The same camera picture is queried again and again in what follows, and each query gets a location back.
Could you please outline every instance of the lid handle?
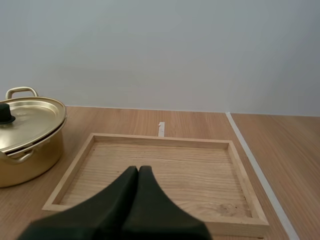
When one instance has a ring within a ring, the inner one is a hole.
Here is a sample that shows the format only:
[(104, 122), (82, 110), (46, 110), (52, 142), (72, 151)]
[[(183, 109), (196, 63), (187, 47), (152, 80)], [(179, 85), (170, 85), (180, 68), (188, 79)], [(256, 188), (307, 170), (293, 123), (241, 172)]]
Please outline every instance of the lid handle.
[(16, 118), (11, 115), (10, 105), (7, 103), (0, 103), (0, 125), (10, 124), (14, 120), (16, 120)]
[(32, 87), (28, 86), (19, 86), (19, 87), (14, 87), (8, 90), (5, 94), (5, 99), (12, 99), (12, 95), (14, 93), (19, 93), (19, 92), (32, 92), (35, 97), (39, 97), (39, 94), (34, 90)]

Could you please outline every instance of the wooden tray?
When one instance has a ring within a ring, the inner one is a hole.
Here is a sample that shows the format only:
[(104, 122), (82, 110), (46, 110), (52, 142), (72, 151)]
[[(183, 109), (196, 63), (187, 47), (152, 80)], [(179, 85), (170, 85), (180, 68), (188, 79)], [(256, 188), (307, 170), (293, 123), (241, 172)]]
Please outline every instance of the wooden tray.
[(167, 196), (212, 235), (263, 237), (266, 216), (232, 141), (92, 133), (43, 206), (64, 211), (129, 166), (152, 166)]

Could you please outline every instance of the pot lid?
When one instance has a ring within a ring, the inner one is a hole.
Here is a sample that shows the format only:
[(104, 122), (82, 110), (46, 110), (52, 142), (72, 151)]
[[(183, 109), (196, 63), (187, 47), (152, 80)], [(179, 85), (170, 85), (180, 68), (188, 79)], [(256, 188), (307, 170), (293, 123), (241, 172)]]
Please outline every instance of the pot lid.
[(55, 99), (34, 96), (0, 101), (0, 151), (9, 153), (31, 146), (65, 118), (65, 105)]

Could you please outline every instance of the gold pot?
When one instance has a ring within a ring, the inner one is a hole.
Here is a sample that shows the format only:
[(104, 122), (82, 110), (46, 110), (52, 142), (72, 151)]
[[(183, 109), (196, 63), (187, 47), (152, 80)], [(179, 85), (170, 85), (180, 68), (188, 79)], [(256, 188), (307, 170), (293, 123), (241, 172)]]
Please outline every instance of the gold pot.
[[(30, 91), (32, 97), (12, 98)], [(33, 179), (51, 168), (63, 152), (66, 107), (40, 97), (31, 87), (10, 89), (0, 101), (0, 187)]]

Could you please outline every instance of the black lid knob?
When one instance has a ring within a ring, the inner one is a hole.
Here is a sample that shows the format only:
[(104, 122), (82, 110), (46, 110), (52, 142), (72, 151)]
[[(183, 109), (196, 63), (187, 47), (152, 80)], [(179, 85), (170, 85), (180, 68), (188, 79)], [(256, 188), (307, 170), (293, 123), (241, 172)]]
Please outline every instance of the black lid knob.
[(10, 105), (0, 103), (0, 125), (12, 123), (16, 118), (11, 115)]

